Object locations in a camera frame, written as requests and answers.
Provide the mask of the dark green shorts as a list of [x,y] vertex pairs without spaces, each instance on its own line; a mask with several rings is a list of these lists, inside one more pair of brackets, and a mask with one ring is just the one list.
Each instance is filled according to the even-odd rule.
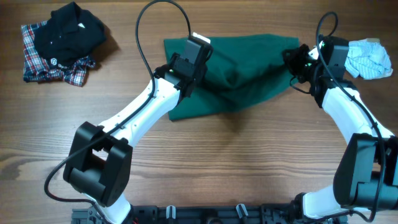
[[289,89],[292,76],[282,52],[299,47],[298,38],[258,34],[210,40],[208,71],[191,97],[169,111],[171,121],[241,111]]

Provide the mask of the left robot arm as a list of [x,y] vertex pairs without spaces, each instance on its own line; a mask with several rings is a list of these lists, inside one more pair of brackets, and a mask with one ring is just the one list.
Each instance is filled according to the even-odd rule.
[[124,195],[133,148],[159,118],[192,94],[212,53],[210,39],[194,33],[183,53],[156,68],[147,88],[122,111],[97,126],[85,122],[77,129],[63,179],[91,207],[74,209],[72,223],[133,222],[132,205]]

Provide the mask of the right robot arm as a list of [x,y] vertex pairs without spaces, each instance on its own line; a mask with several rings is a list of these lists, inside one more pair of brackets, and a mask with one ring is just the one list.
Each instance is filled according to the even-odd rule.
[[352,43],[320,36],[311,49],[303,44],[282,52],[285,65],[342,133],[347,147],[333,183],[300,194],[291,204],[293,219],[321,222],[339,216],[397,210],[397,136],[364,105],[358,89],[344,78]]

